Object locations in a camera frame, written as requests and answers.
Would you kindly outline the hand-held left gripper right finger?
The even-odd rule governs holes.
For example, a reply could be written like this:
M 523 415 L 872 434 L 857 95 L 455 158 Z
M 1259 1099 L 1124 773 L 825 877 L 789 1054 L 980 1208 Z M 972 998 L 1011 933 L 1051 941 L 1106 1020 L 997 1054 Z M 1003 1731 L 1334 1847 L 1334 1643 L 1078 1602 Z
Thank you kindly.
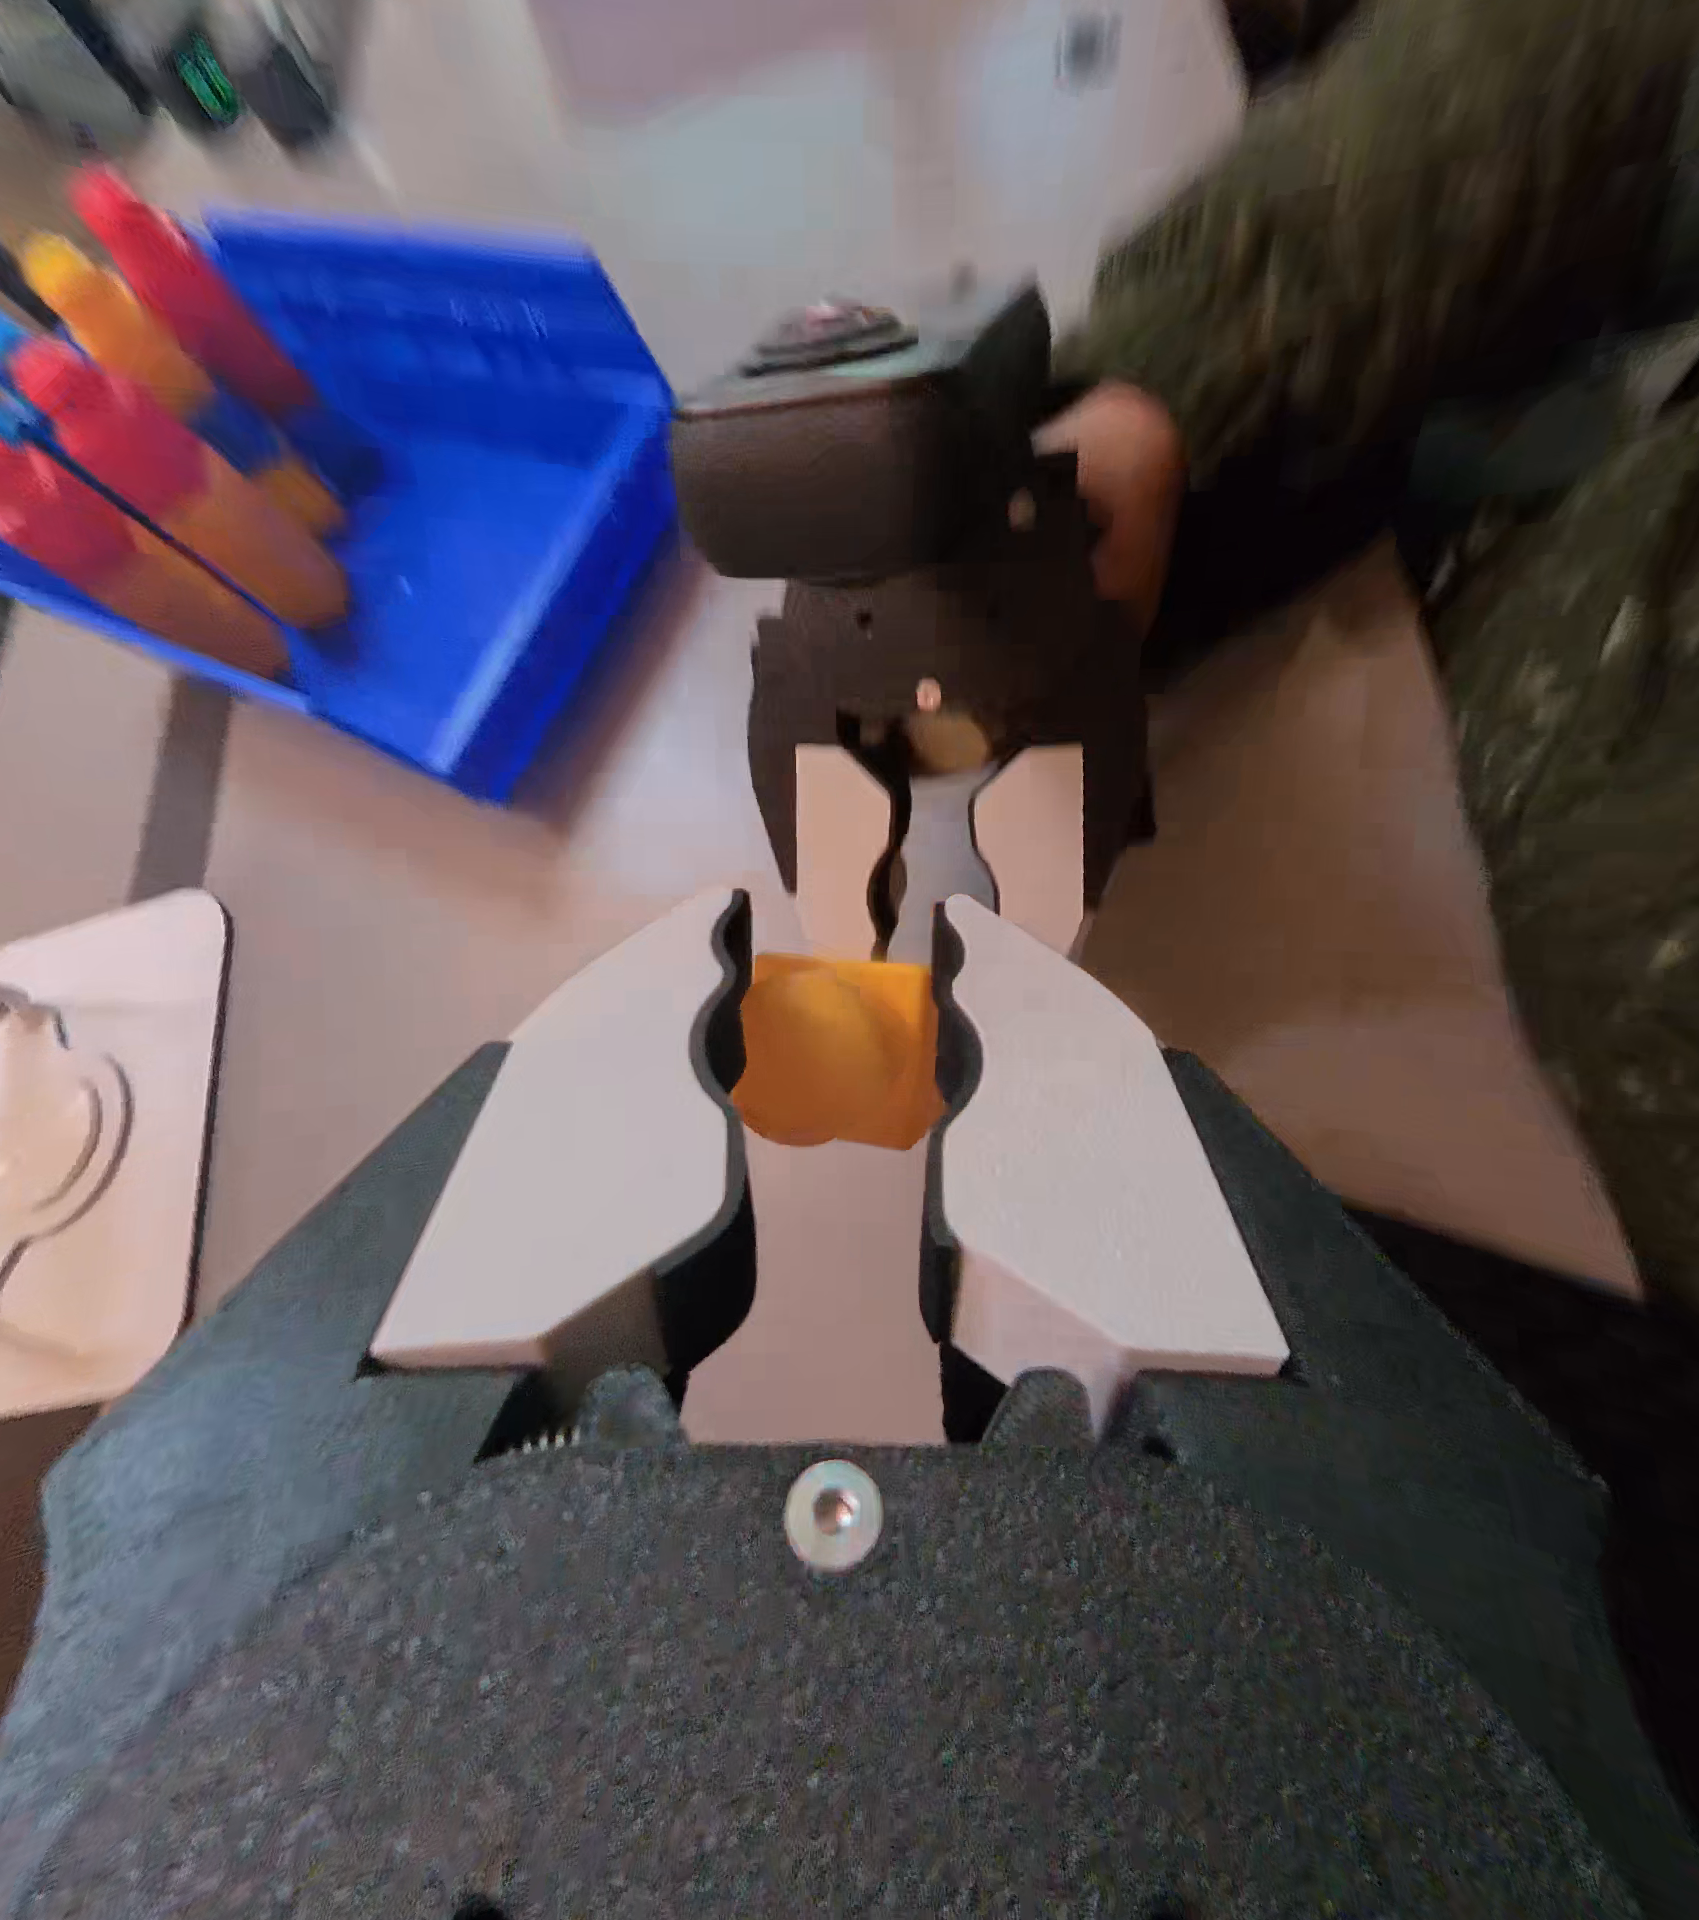
M 999 1386 L 1277 1382 L 1293 1346 L 1153 1029 L 980 897 L 932 912 L 916 1299 Z

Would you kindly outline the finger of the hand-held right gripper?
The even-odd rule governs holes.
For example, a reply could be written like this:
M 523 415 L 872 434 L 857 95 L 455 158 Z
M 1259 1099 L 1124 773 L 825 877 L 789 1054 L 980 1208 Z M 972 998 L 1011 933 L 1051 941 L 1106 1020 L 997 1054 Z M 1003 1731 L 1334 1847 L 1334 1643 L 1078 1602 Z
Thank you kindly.
M 993 769 L 972 800 L 972 833 L 997 914 L 1075 961 L 1092 921 L 1078 744 L 1034 744 Z
M 889 961 L 907 897 L 907 802 L 840 744 L 796 749 L 792 908 L 811 952 Z

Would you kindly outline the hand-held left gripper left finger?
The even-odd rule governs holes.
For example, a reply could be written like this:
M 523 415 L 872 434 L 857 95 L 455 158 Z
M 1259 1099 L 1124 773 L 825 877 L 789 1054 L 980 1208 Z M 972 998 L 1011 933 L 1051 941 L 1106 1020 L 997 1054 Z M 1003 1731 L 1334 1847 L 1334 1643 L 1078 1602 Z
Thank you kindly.
M 566 978 L 506 1041 L 369 1358 L 679 1382 L 754 1308 L 751 894 L 699 892 Z

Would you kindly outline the blue plastic bin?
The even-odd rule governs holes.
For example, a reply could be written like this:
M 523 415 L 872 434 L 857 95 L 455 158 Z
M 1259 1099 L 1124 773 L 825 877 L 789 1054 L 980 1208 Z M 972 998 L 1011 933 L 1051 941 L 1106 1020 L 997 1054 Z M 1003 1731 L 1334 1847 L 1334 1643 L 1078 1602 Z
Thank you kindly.
M 196 238 L 383 449 L 350 620 L 287 678 L 203 660 L 0 540 L 0 596 L 506 802 L 673 534 L 668 385 L 597 253 L 553 230 L 216 205 Z

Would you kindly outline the person's right hand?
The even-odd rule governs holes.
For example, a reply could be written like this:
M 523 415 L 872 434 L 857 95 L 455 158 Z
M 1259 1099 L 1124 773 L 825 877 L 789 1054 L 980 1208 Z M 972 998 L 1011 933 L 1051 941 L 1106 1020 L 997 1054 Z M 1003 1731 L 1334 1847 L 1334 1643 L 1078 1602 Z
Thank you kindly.
M 1135 633 L 1148 633 L 1165 604 L 1189 489 L 1189 449 L 1178 416 L 1153 391 L 1099 380 L 1034 429 L 1034 450 L 1075 454 L 1075 499 L 1095 526 L 1095 594 Z

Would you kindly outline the white tablet stand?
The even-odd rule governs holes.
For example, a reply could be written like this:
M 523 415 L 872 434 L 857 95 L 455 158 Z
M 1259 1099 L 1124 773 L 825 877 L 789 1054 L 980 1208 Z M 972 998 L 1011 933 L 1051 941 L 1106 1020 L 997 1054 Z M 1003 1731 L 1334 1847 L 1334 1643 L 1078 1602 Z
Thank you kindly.
M 118 1399 L 188 1321 L 231 949 L 203 887 L 0 944 L 0 1422 Z

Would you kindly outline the black device with green lights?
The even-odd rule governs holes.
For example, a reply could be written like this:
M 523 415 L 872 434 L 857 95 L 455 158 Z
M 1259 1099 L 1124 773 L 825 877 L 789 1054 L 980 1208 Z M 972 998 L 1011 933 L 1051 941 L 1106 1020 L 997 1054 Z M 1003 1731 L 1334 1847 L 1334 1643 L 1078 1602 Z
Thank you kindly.
M 188 5 L 163 65 L 203 126 L 255 122 L 283 153 L 329 141 L 354 5 L 210 0 Z

